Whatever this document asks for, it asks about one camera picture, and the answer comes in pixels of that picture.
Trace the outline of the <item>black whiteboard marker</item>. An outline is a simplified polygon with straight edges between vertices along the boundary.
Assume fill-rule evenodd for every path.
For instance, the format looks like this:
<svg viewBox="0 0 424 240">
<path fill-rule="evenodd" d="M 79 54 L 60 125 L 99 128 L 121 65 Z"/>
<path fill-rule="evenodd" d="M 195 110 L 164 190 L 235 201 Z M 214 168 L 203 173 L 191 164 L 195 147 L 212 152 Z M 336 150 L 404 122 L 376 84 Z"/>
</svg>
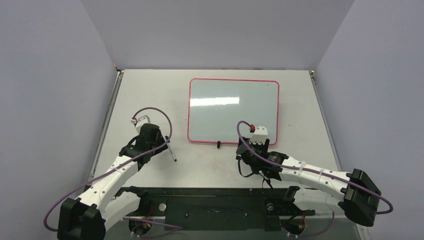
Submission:
<svg viewBox="0 0 424 240">
<path fill-rule="evenodd" d="M 169 151 L 170 151 L 170 153 L 171 153 L 172 159 L 174 160 L 174 162 L 177 162 L 178 160 L 177 160 L 177 157 L 176 157 L 176 155 L 175 155 L 175 152 L 174 152 L 174 151 L 173 151 L 173 149 L 172 149 L 171 144 L 170 144 L 170 143 L 168 143 L 168 144 L 167 144 L 167 146 L 168 146 L 168 149 L 169 149 Z"/>
</svg>

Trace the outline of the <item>pink-framed whiteboard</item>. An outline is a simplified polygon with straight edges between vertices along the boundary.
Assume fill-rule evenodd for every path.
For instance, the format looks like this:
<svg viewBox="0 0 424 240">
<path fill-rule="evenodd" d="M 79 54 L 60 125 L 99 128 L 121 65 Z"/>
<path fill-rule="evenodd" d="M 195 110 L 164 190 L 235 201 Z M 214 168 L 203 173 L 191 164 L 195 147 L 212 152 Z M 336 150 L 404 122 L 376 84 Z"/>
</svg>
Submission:
<svg viewBox="0 0 424 240">
<path fill-rule="evenodd" d="M 275 80 L 193 78 L 189 82 L 187 138 L 193 143 L 237 144 L 237 123 L 267 128 L 278 142 L 280 84 Z"/>
</svg>

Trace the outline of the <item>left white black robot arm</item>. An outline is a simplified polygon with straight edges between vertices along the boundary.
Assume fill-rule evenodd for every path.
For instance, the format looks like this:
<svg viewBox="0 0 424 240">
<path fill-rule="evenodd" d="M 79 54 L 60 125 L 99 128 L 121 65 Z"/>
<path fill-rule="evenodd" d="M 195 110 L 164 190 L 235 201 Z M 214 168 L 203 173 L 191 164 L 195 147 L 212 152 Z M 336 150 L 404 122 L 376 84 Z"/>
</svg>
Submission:
<svg viewBox="0 0 424 240">
<path fill-rule="evenodd" d="M 77 198 L 66 199 L 59 213 L 59 240 L 102 240 L 107 230 L 127 214 L 143 215 L 149 201 L 135 193 L 116 194 L 150 159 L 168 148 L 160 127 L 144 123 L 124 146 L 108 172 L 94 179 Z"/>
</svg>

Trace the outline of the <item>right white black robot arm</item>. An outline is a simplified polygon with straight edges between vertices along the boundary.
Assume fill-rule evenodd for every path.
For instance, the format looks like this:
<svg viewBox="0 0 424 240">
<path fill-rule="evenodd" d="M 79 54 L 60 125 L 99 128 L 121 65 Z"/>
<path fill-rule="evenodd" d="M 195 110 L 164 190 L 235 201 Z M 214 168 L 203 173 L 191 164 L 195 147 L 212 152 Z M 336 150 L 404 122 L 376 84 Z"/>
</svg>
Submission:
<svg viewBox="0 0 424 240">
<path fill-rule="evenodd" d="M 344 214 L 365 227 L 372 227 L 381 214 L 378 207 L 382 192 L 363 170 L 345 172 L 313 166 L 285 153 L 269 151 L 264 142 L 251 144 L 246 137 L 238 141 L 236 159 L 248 165 L 252 175 L 261 176 L 269 187 L 272 180 L 298 184 L 282 199 L 282 207 L 289 214 L 298 210 Z"/>
</svg>

